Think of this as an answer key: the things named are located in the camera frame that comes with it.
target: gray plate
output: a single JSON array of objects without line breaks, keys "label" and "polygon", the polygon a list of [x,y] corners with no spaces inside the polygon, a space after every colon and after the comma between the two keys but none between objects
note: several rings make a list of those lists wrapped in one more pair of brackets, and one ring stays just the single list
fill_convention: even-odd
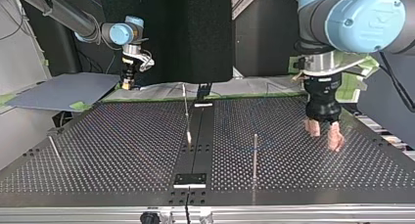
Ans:
[{"label": "gray plate", "polygon": [[329,151],[327,124],[320,138],[305,132],[304,103],[304,97],[215,101],[203,120],[212,136],[198,141],[212,149],[197,154],[194,166],[209,182],[195,204],[415,203],[411,159],[346,112],[341,122],[346,146],[340,153]]},{"label": "gray plate", "polygon": [[0,173],[0,206],[168,205],[185,130],[183,103],[99,105],[60,156],[44,141]]}]

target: silver rod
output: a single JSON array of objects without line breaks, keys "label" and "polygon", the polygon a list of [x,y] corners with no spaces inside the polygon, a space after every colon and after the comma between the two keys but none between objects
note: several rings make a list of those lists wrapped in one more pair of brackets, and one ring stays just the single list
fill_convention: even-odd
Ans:
[{"label": "silver rod", "polygon": [[192,134],[190,133],[190,116],[189,116],[189,108],[187,105],[187,90],[186,90],[186,85],[184,83],[182,83],[182,88],[183,88],[184,108],[185,108],[185,116],[186,116],[186,123],[187,123],[186,135],[187,135],[187,142],[190,147],[190,145],[192,144]]},{"label": "silver rod", "polygon": [[258,135],[254,134],[254,186],[256,186],[256,165],[257,165],[257,151],[258,151]]},{"label": "silver rod", "polygon": [[58,152],[58,148],[56,147],[55,141],[53,140],[52,136],[49,135],[48,138],[49,138],[49,141],[51,142],[52,148],[55,151],[56,156],[58,158],[61,158],[61,156],[59,155],[59,152]]}]

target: black backdrop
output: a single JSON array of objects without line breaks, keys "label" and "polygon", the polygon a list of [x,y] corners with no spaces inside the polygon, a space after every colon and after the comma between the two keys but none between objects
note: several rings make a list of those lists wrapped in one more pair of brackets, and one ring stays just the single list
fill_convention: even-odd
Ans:
[{"label": "black backdrop", "polygon": [[[145,20],[145,36],[150,40],[143,46],[153,53],[156,66],[141,76],[142,84],[227,81],[232,66],[246,76],[287,74],[288,60],[296,54],[295,0],[255,0],[235,22],[231,22],[231,0],[97,0],[103,8],[90,0],[69,1],[100,22],[123,22],[127,15]],[[107,69],[114,52],[104,44],[78,42],[65,28],[51,25],[52,19],[25,8],[53,75],[90,71],[85,56]],[[74,50],[63,49],[73,44]],[[116,52],[109,73],[119,74],[120,57]]]},{"label": "black backdrop", "polygon": [[232,78],[231,0],[101,0],[108,22],[145,21],[143,47],[156,66],[145,80],[216,82]]}]

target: black panel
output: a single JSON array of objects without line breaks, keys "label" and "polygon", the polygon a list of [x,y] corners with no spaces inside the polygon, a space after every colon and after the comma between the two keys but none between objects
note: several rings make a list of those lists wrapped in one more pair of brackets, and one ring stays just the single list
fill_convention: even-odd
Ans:
[{"label": "black panel", "polygon": [[108,22],[143,18],[143,47],[154,81],[213,82],[232,77],[231,0],[102,0]]},{"label": "black panel", "polygon": [[255,0],[236,19],[236,68],[244,76],[288,74],[299,39],[296,0]]}]

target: metal bracket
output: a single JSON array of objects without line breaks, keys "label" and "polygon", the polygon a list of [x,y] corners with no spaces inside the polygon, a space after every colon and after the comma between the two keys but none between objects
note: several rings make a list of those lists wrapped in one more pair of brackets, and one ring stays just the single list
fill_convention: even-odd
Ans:
[{"label": "metal bracket", "polygon": [[204,189],[207,186],[205,173],[177,174],[174,189]]}]

